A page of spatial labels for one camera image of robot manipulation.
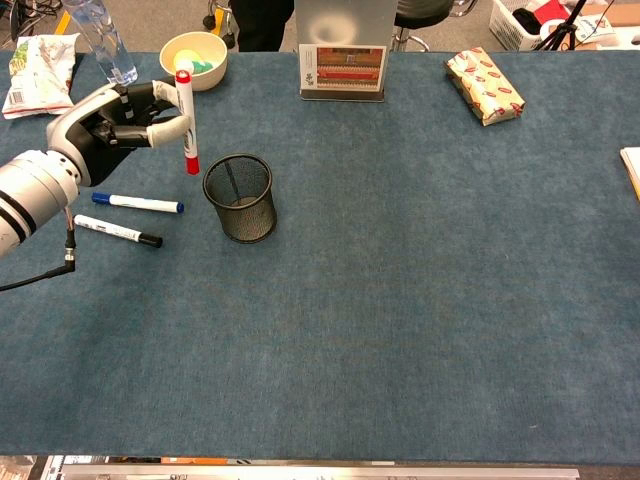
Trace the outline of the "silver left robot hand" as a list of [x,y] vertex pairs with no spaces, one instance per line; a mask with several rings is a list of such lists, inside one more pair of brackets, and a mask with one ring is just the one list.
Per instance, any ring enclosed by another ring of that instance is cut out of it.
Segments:
[[97,186],[135,149],[182,139],[191,118],[161,115],[178,107],[177,90],[168,79],[108,84],[49,123],[48,148],[74,163],[80,185]]

